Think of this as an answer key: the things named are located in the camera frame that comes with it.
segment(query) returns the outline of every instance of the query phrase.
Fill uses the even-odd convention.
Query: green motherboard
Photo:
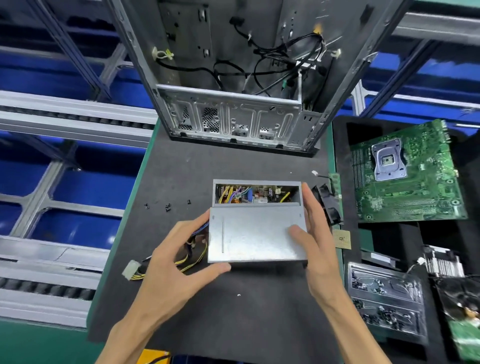
[[[359,222],[465,219],[443,120],[351,146]]]

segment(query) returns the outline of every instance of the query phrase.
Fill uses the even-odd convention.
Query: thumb
[[[201,288],[212,282],[220,274],[228,272],[232,269],[229,263],[215,263],[209,265],[196,273],[190,275],[195,291],[199,291]]]
[[[302,248],[307,253],[307,258],[309,260],[315,259],[318,256],[320,250],[318,249],[317,242],[315,241],[313,236],[304,231],[300,226],[290,226],[288,228],[288,233],[298,245],[302,246]]]

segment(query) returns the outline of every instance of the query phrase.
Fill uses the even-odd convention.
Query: circuit board
[[[443,120],[350,147],[359,222],[465,219]]]

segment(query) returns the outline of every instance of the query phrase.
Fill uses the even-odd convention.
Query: hand
[[[335,243],[322,206],[306,183],[302,183],[303,205],[306,207],[307,231],[293,225],[288,233],[307,253],[307,282],[310,293],[320,305],[331,304],[344,291],[338,268]]]
[[[150,325],[148,330],[154,332],[201,288],[230,270],[229,263],[216,263],[186,276],[175,266],[174,260],[179,249],[209,217],[210,210],[193,221],[177,222],[154,250],[142,286],[126,318],[142,320]]]

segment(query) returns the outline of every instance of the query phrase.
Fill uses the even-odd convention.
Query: forearm
[[[153,329],[142,319],[126,316],[110,331],[105,347],[96,364],[135,364]]]
[[[345,289],[339,287],[330,302],[317,300],[335,333],[346,364],[386,364],[390,360],[360,317]]]

